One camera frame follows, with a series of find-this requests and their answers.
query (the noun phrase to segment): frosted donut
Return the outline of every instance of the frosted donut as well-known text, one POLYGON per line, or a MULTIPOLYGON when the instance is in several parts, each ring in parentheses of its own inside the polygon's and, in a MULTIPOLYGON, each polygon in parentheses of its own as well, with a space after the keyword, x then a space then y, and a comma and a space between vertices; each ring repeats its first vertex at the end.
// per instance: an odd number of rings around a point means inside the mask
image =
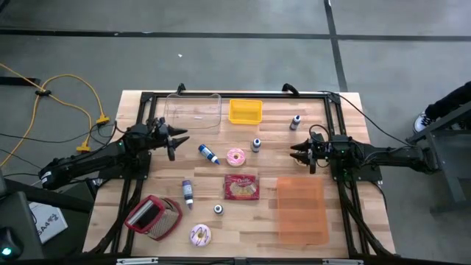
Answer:
POLYGON ((245 162, 245 154, 239 148, 231 148, 227 152, 227 162, 231 166, 241 166, 245 162))
POLYGON ((211 241, 211 230, 207 225, 196 225, 191 229, 190 241, 197 247, 206 246, 211 241))

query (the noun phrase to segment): yellow basket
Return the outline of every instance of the yellow basket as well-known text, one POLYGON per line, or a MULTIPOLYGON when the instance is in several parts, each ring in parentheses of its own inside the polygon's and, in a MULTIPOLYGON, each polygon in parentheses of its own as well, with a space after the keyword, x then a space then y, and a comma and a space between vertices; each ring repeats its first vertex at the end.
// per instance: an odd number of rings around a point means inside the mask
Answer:
POLYGON ((229 120, 234 124, 259 124, 262 121, 262 101, 231 99, 229 120))

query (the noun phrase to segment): white sneaker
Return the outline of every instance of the white sneaker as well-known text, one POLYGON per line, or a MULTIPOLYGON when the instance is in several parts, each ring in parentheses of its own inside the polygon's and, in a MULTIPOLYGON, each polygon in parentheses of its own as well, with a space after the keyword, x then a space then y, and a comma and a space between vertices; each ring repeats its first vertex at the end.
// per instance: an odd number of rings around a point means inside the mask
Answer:
POLYGON ((428 125, 432 124, 435 120, 430 119, 425 115, 423 111, 414 122, 414 133, 418 133, 421 130, 424 130, 428 125))

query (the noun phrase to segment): clear plastic container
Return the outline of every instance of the clear plastic container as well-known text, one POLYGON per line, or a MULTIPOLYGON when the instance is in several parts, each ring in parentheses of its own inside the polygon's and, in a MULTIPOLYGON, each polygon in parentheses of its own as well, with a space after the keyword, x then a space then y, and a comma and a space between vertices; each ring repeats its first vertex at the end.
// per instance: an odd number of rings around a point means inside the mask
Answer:
POLYGON ((179 96, 166 98, 163 116, 173 127, 193 134, 217 134, 221 126, 221 96, 179 96))

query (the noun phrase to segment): small bottle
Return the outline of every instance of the small bottle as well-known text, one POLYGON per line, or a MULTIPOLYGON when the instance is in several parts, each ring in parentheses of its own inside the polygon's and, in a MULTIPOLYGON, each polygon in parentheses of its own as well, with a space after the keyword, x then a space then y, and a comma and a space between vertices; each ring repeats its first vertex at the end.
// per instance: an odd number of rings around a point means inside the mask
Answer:
POLYGON ((222 215, 224 213, 224 209, 222 205, 216 205, 214 206, 214 213, 217 215, 222 215))
POLYGON ((260 146, 262 145, 262 141, 260 141, 259 138, 256 138, 252 144, 250 144, 250 147, 252 148, 252 152, 258 152, 260 151, 260 146))
POLYGON ((291 125, 289 125, 289 129, 296 130, 297 126, 300 125, 300 122, 301 122, 301 116, 296 115, 291 121, 291 125))
POLYGON ((209 150, 204 144, 200 145, 198 147, 198 150, 201 153, 201 155, 203 155, 205 158, 211 161, 211 163, 216 163, 220 165, 219 160, 216 157, 216 155, 213 152, 211 152, 211 150, 209 150))
POLYGON ((184 180, 182 183, 183 187, 183 196, 185 197, 186 205, 191 209, 193 209, 193 189, 191 187, 190 180, 184 180))

